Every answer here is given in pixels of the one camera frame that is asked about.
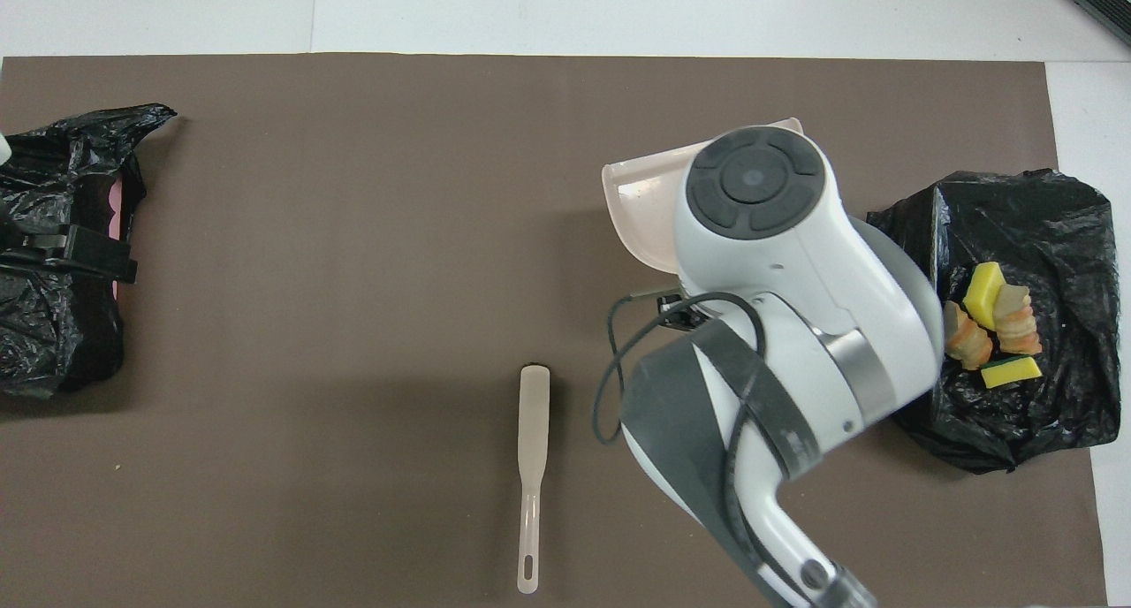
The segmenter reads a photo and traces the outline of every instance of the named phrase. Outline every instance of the white spatula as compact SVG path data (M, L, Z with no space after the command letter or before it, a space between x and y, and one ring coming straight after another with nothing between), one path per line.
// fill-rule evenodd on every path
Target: white spatula
M523 528L518 537L518 590L538 590L538 496L550 434L550 371L523 367L518 386L518 475L523 479Z

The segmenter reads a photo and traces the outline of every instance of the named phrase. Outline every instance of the pink object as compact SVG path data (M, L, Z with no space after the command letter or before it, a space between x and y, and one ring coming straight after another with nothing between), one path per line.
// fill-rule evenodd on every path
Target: pink object
M114 184L110 185L110 210L113 210L112 217L110 217L110 228L106 231L110 238L121 238L122 237L122 176L118 175ZM118 281L113 281L113 294L116 301L118 298Z

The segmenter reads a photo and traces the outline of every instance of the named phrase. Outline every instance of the yellow sponge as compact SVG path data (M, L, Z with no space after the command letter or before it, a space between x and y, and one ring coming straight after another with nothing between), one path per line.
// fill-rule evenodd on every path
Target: yellow sponge
M993 306L998 303L998 294L1001 286L1005 285L1005 277L1001 273L1001 266L998 261L986 261L974 269L974 278L970 278L970 286L966 288L966 297L962 305L970 313L970 318L978 322L978 325L986 330L993 330Z
M1039 379L1041 367L1033 357L1013 357L1001 359L998 363L990 363L982 367L982 380L985 380L986 388L996 388L1005 383L1015 383L1017 380Z

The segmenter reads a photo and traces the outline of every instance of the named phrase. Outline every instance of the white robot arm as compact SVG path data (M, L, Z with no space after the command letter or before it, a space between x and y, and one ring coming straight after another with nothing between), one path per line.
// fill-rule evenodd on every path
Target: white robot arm
M938 298L895 243L848 218L828 158L800 129L743 128L694 148L668 164L690 297L673 309L698 303L714 319L638 363L624 437L774 605L873 606L776 492L930 390Z

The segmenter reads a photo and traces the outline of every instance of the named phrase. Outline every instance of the black plastic bag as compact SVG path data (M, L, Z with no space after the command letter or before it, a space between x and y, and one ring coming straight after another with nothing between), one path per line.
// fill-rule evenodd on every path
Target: black plastic bag
M895 415L912 438L974 474L1115 440L1119 278L1103 194L1050 170L958 172L867 222L915 259L941 302L961 305L974 266L1000 262L1007 283L1029 287L1044 347L1042 379L993 390L947 358L934 390Z
M121 367L114 283L132 281L128 243L145 197L133 149L175 114L147 104L8 136L12 156L0 165L2 393L50 399Z

